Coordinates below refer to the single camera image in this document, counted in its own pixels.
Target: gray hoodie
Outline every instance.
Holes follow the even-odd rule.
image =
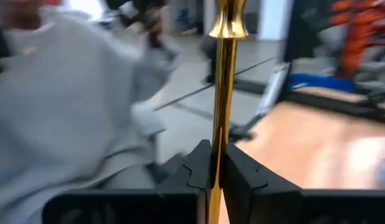
[[[75,17],[42,9],[44,25],[10,30],[0,75],[0,223],[23,224],[54,195],[150,162],[131,105],[175,69]]]

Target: gold rod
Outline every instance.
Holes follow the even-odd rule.
[[[247,0],[218,0],[218,14],[210,36],[217,41],[216,95],[212,140],[212,190],[209,224],[219,224],[224,157],[229,140],[231,99],[237,55],[237,39],[248,36],[244,24]]]

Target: blue mat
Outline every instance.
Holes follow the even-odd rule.
[[[332,76],[324,77],[321,75],[307,73],[294,73],[290,75],[288,84],[288,88],[290,90],[306,86],[329,88],[347,93],[356,93],[356,87],[350,79],[335,78]]]

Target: gold finial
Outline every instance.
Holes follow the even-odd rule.
[[[209,33],[217,37],[216,94],[213,121],[212,191],[209,205],[209,224],[219,223],[222,197],[221,182],[224,156],[229,140],[229,123],[232,89],[237,55],[237,39],[248,36],[244,24],[244,7],[247,0],[219,0],[217,19]]]

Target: wooden floor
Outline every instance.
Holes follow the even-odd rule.
[[[302,188],[379,188],[376,168],[385,158],[385,124],[280,103],[252,132],[252,141],[237,146]],[[228,223],[224,202],[219,223]]]

